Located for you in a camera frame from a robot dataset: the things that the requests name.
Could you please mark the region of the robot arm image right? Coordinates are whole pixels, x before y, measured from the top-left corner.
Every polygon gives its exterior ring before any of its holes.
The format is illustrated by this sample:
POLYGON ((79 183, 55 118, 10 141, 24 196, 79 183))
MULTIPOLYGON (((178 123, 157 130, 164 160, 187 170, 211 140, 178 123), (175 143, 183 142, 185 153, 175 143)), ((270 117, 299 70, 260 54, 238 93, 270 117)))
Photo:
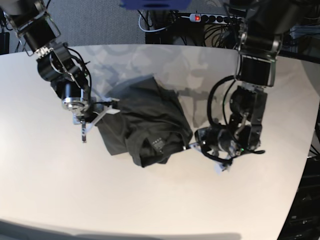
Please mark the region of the robot arm image right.
POLYGON ((235 33, 238 52, 235 73, 212 87, 206 107, 209 126, 195 132, 204 156, 221 162, 220 152, 227 154, 227 161, 261 153, 262 120, 268 98, 264 89, 274 85, 284 35, 318 4, 317 0, 230 0, 223 4, 226 12, 240 9, 253 13, 235 33), (240 85, 231 95, 224 96, 231 115, 221 124, 213 119, 212 104, 216 90, 227 82, 240 85))

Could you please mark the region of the robot arm image left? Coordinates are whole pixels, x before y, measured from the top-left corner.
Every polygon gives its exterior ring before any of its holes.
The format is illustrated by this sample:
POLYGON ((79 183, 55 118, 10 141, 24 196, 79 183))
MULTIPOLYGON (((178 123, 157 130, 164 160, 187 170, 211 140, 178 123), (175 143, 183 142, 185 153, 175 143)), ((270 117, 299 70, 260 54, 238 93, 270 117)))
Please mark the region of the robot arm image left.
POLYGON ((37 71, 49 82, 76 124, 92 123, 103 104, 92 97, 92 77, 82 56, 61 35, 42 0, 2 0, 0 8, 21 43, 37 55, 37 71))

